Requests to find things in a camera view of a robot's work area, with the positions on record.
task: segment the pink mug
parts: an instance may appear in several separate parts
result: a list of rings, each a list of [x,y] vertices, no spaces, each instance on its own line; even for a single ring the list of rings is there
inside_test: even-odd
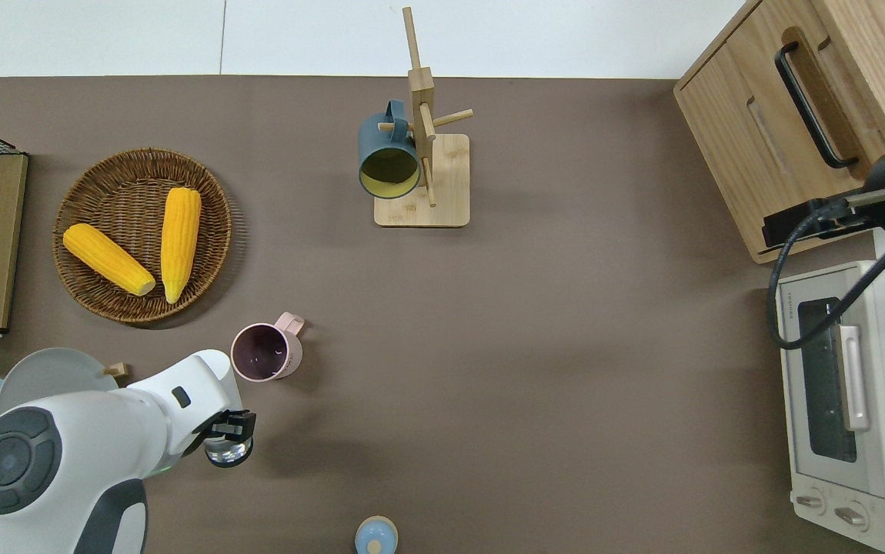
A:
[[[294,313],[282,313],[274,325],[246,326],[231,344],[231,363],[238,375],[252,382],[266,382],[289,376],[302,361],[299,330],[305,320]]]

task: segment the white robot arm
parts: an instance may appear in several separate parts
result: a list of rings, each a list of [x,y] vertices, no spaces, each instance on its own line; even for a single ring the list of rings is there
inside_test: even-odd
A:
[[[0,554],[137,554],[142,480],[200,444],[215,466],[236,466],[252,452],[253,428],[216,350],[126,389],[15,407],[0,416]]]

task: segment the oven door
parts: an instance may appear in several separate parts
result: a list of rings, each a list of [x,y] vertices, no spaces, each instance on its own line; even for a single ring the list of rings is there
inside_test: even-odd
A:
[[[821,322],[850,290],[858,267],[781,285],[783,337],[797,339]],[[883,467],[864,300],[839,325],[785,352],[791,455],[803,476],[883,498]]]

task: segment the corn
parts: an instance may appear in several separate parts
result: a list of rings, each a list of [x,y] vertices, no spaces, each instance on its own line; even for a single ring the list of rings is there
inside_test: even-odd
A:
[[[169,190],[165,197],[165,217],[162,218],[162,284],[165,300],[175,304],[182,289],[189,282],[193,255],[196,253],[196,235],[199,232],[199,192],[192,189]]]
[[[63,245],[80,262],[133,295],[144,295],[155,288],[152,274],[93,225],[73,225],[63,232]]]

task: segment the woven basket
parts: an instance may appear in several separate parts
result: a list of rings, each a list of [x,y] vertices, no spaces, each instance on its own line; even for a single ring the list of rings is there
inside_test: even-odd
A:
[[[162,287],[160,252],[165,196],[174,186],[197,190],[202,207],[189,284],[171,305]],[[71,255],[62,235],[76,223],[94,225],[118,243],[152,273],[155,288],[136,297]],[[169,150],[130,150],[87,169],[70,187],[52,227],[52,258],[63,286],[90,312],[115,322],[154,322],[186,308],[209,288],[230,249],[231,227],[227,197],[200,162]]]

